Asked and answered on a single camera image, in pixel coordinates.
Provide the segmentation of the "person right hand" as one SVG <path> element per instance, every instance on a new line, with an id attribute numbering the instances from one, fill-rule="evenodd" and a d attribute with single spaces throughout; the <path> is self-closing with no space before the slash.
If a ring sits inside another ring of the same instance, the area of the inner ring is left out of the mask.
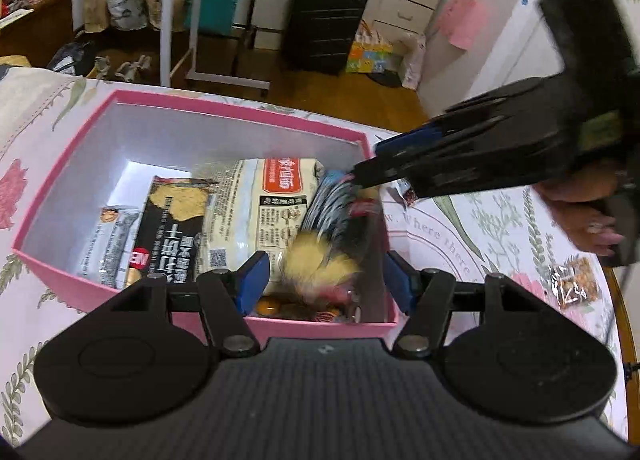
<path id="1" fill-rule="evenodd" d="M 614 246 L 624 237 L 615 226 L 615 218 L 589 206 L 589 202 L 612 195 L 618 185 L 612 163 L 593 165 L 563 179 L 550 179 L 533 185 L 555 222 L 582 252 L 612 256 Z"/>

